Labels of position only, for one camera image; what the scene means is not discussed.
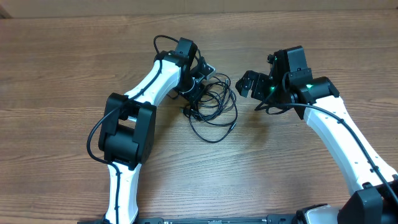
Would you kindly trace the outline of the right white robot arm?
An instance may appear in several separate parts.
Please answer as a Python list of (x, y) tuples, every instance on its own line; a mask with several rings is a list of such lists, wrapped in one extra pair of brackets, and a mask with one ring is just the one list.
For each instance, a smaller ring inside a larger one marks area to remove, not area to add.
[(301, 45), (267, 58), (269, 74), (248, 70), (238, 93), (259, 100), (256, 110), (295, 110), (322, 140), (339, 167), (350, 197), (341, 207), (327, 203), (290, 215), (268, 215), (267, 223), (397, 223), (397, 171), (373, 149), (350, 117), (327, 77), (314, 78)]

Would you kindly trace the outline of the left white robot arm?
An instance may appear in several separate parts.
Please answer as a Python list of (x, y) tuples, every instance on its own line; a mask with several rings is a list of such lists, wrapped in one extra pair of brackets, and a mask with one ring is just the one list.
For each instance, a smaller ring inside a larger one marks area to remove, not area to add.
[(139, 173), (153, 148), (157, 107), (170, 90), (191, 99), (199, 88), (192, 63), (197, 45), (180, 38), (175, 50), (157, 53), (152, 70), (132, 90), (106, 102), (98, 147), (110, 176), (109, 206), (101, 223), (134, 223)]

